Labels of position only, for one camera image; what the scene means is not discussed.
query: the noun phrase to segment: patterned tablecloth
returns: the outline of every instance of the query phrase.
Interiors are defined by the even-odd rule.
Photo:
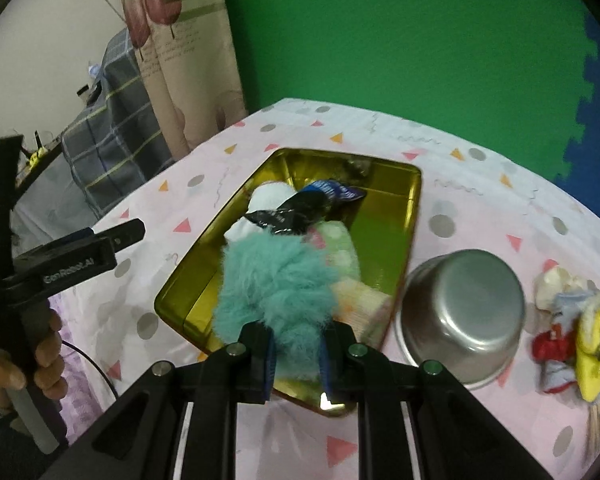
[[[504,259],[533,301],[534,278],[559,262],[600,288],[600,220],[579,202],[503,156],[381,113],[285,99],[234,124],[132,193],[96,230],[141,218],[146,238],[118,255],[114,272],[62,295],[75,343],[125,390],[155,361],[195,362],[198,351],[157,318],[154,297],[193,242],[245,179],[280,146],[408,161],[423,189],[410,269],[464,248]],[[537,393],[529,357],[538,320],[530,304],[512,366],[475,395],[556,478],[580,478],[587,406],[574,388]],[[402,361],[394,332],[384,347]],[[102,406],[112,398],[85,364]],[[329,419],[274,398],[238,410],[237,478],[347,479],[358,474],[356,415]]]

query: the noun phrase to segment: overturned metal bowl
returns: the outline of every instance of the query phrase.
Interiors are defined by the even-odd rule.
[[[494,254],[470,249],[411,273],[395,327],[410,364],[435,359],[467,388],[479,388],[513,359],[524,316],[513,270]]]

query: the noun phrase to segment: metal bolt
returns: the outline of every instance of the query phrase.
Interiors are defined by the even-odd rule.
[[[227,347],[226,347],[226,352],[231,357],[236,357],[238,355],[242,355],[246,351],[247,351],[247,347],[245,345],[243,345],[242,343],[231,343],[230,345],[227,345]]]
[[[369,348],[362,343],[355,343],[349,347],[349,354],[353,357],[364,357],[369,352]]]
[[[442,371],[442,363],[440,361],[424,361],[422,369],[429,375],[438,375]]]
[[[173,365],[170,362],[158,361],[157,363],[154,363],[154,365],[151,367],[151,372],[157,377],[162,377],[163,375],[166,375],[169,372],[171,372],[172,368]]]

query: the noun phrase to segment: gold tray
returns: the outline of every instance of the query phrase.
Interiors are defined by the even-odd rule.
[[[283,148],[247,179],[193,244],[156,296],[156,313],[205,354],[222,348],[211,325],[222,283],[224,232],[247,211],[253,190],[267,180],[285,180],[301,189],[321,178],[366,190],[362,201],[344,208],[336,219],[349,228],[362,282],[393,296],[395,309],[418,211],[420,170],[371,156]],[[323,415],[345,415],[353,408],[330,404],[319,381],[276,380],[274,388],[280,396]]]

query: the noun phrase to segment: white wall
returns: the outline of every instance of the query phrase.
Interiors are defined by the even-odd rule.
[[[15,129],[35,146],[34,130],[57,135],[83,108],[88,62],[124,27],[103,0],[12,0],[0,16],[0,136]]]

